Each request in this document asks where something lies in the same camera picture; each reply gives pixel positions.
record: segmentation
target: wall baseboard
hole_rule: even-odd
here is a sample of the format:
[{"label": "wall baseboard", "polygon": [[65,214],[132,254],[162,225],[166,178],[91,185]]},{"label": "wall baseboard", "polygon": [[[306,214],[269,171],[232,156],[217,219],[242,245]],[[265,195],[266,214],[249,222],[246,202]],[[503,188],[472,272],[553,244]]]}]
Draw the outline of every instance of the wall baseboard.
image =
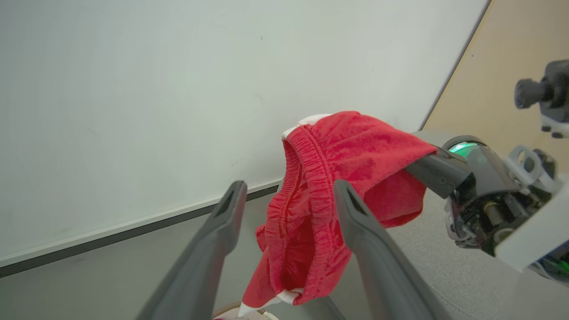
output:
[{"label": "wall baseboard", "polygon": [[[275,193],[280,182],[281,179],[277,179],[249,188],[247,201]],[[208,214],[221,197],[222,195],[2,256],[0,278]]]}]

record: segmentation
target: beige wall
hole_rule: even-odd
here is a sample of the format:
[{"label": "beige wall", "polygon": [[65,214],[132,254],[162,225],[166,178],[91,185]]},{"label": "beige wall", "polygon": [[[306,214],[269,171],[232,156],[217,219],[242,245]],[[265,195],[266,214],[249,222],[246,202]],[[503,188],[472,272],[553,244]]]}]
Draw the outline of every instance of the beige wall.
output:
[{"label": "beige wall", "polygon": [[539,147],[565,169],[567,140],[541,132],[537,105],[518,110],[519,79],[539,80],[553,60],[569,59],[568,0],[493,0],[425,128],[482,138],[501,154]]}]

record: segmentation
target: white wall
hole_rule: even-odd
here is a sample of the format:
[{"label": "white wall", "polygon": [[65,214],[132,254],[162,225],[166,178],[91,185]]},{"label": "white wall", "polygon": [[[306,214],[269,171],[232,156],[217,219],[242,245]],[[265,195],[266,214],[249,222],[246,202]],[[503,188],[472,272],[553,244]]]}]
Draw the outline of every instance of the white wall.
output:
[{"label": "white wall", "polygon": [[484,6],[2,0],[0,261],[278,179],[307,115],[418,129]]}]

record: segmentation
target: gray floor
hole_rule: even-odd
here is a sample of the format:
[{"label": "gray floor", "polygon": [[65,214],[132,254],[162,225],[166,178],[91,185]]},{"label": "gray floor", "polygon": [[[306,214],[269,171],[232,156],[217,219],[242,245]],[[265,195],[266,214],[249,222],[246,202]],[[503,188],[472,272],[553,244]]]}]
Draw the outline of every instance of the gray floor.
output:
[{"label": "gray floor", "polygon": [[[255,228],[273,195],[247,202],[237,248],[225,259],[215,308],[241,300],[261,259]],[[207,216],[0,279],[0,319],[133,319]],[[281,320],[337,319],[326,300],[284,303]]]}]

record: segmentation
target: red garment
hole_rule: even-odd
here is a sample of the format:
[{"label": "red garment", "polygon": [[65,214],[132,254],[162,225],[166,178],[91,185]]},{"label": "red garment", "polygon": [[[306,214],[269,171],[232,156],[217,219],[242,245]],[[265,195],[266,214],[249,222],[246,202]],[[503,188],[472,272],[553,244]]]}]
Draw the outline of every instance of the red garment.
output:
[{"label": "red garment", "polygon": [[403,225],[420,214],[425,186],[402,169],[436,152],[358,112],[299,126],[283,144],[286,175],[257,228],[263,257],[241,315],[279,301],[300,305],[336,286],[351,256],[334,205],[336,179],[349,181],[384,227]]}]

